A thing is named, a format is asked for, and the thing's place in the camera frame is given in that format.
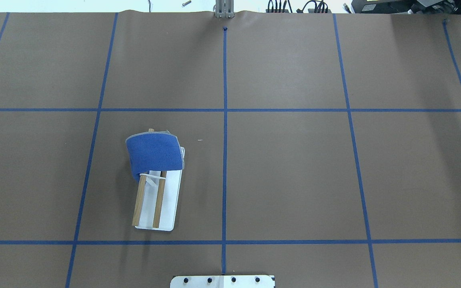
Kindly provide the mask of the blue microfibre towel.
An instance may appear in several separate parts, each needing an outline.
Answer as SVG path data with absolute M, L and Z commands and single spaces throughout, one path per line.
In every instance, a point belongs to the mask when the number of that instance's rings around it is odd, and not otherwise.
M 136 182 L 149 171 L 184 169 L 184 156 L 178 137 L 168 131 L 143 132 L 126 139 L 130 170 Z

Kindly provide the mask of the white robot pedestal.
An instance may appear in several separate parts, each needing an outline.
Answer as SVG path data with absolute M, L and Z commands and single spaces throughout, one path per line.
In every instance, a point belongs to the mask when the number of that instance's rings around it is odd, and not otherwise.
M 275 288 L 276 281 L 270 275 L 202 275 L 176 276 L 170 288 Z

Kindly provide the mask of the white towel rack base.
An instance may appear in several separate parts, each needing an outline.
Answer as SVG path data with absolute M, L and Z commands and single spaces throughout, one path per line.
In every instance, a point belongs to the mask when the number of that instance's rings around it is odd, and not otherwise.
M 146 175 L 146 188 L 144 192 L 142 211 L 139 226 L 135 228 L 148 229 L 154 231 L 172 231 L 177 213 L 177 204 L 180 191 L 182 170 L 167 171 L 164 189 L 164 199 L 162 202 L 162 212 L 159 228 L 152 227 L 152 220 L 155 213 L 156 195 L 158 189 L 158 179 L 161 171 L 149 171 Z

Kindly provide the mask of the inner wooden rack rod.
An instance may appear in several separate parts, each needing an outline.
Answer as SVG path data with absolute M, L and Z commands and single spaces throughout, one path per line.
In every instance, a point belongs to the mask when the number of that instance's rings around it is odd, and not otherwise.
M 161 217 L 161 212 L 162 212 L 162 202 L 163 202 L 163 199 L 164 199 L 164 189 L 165 189 L 165 181 L 166 181 L 167 174 L 168 174 L 167 171 L 161 171 L 160 172 L 160 178 L 158 179 L 158 189 L 157 189 L 157 195 L 156 195 L 155 213 L 154 213 L 154 218 L 152 220 L 152 227 L 153 228 L 159 228 L 159 225 L 160 225 L 160 217 Z

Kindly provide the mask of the aluminium frame post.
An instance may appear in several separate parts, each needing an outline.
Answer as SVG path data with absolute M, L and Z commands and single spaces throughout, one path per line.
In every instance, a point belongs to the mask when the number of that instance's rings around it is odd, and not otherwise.
M 234 18 L 234 0 L 216 0 L 214 15 L 216 18 Z

